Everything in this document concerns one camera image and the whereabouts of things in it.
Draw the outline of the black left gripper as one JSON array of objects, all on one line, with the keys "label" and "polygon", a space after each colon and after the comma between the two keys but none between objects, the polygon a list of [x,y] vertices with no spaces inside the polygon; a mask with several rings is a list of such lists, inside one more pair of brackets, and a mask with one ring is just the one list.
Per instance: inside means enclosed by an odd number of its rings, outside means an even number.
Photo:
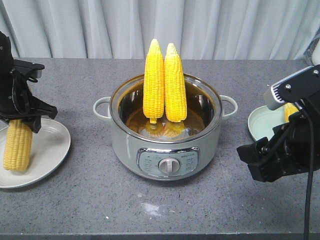
[{"label": "black left gripper", "polygon": [[22,118],[35,134],[42,127],[40,116],[55,119],[58,114],[55,106],[33,96],[28,86],[31,73],[44,68],[39,63],[14,59],[10,38],[0,34],[0,117]]}]

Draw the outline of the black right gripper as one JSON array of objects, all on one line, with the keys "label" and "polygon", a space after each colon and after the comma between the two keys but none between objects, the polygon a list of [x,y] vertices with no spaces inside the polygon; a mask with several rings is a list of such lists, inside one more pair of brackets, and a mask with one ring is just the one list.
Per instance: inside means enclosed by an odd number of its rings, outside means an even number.
[{"label": "black right gripper", "polygon": [[[289,123],[296,125],[289,131],[287,144],[293,150],[295,159],[306,167],[310,166],[307,154],[314,153],[313,170],[320,169],[320,66],[308,66],[282,80],[279,84],[279,95],[287,103],[295,104],[301,116],[310,117],[313,130],[305,119],[299,119],[298,114],[289,117]],[[267,157],[275,140],[263,137],[252,144],[239,146],[236,150],[241,161],[248,164],[252,178],[259,182],[274,182],[285,176],[287,166],[274,161],[273,156]]]}]

